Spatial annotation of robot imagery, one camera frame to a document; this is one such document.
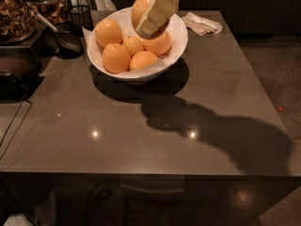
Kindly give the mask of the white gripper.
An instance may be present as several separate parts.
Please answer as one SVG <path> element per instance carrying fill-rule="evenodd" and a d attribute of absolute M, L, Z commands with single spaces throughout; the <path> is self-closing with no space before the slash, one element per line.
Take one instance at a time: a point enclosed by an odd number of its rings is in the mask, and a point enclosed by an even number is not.
<path fill-rule="evenodd" d="M 149 0 L 135 24 L 136 34 L 144 39 L 154 39 L 161 36 L 178 8 L 179 0 Z"/>

